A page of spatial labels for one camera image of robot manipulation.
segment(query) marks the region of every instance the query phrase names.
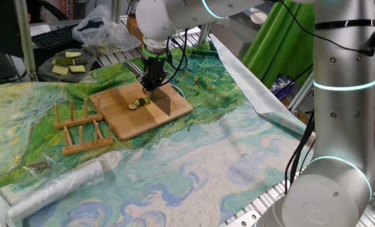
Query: knife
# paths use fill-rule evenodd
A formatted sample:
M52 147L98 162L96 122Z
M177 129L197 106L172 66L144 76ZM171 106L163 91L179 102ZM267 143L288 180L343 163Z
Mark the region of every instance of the knife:
M162 112L166 113L170 117L170 97L161 89L156 88L152 91L151 95L152 102L162 110Z
M137 79L141 82L141 78L144 76L143 71L138 68L134 63L129 61L124 61L126 67L136 75ZM151 101L162 110L162 112L166 113L170 116L170 97L165 92L160 90L159 88L155 88L152 92L144 91L151 99Z

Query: plastic wrap roll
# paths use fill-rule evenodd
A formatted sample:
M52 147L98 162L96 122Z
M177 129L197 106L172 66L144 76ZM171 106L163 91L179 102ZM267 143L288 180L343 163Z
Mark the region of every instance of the plastic wrap roll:
M92 161L47 182L42 188L8 209L8 217L16 223L67 194L89 187L103 179L102 165L99 161Z

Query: plastic bag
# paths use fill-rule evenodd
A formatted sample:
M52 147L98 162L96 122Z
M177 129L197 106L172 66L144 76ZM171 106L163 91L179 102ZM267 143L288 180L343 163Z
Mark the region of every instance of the plastic bag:
M102 165L99 161L91 161L46 182L31 195L9 208L8 218L17 223L69 193L85 189L103 180Z
M85 45L98 46L101 54L112 54L133 50L141 45L141 41L130 35L123 24L114 23L111 18L110 9L106 6L97 6L81 23L73 28L73 37ZM89 28L83 31L89 21L103 21L99 28Z

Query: green cloth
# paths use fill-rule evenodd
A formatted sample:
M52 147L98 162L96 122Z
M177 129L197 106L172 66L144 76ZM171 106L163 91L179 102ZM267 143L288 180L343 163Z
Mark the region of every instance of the green cloth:
M303 28L314 32L312 4L288 0L284 3ZM276 3L242 62L266 87L271 88L278 74L295 78L313 63L313 45L314 38L300 29L283 4ZM297 82L303 83L310 73L311 70Z

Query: purple object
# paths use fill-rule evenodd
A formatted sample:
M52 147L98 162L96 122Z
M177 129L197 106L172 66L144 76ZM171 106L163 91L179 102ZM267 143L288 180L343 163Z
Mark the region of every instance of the purple object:
M276 94L279 91L284 89L284 91L282 91L280 94L276 96L279 100L284 100L295 86L295 83L292 83L290 87L285 88L291 81L293 81L292 78L284 74L281 74L271 86L270 91L276 96Z

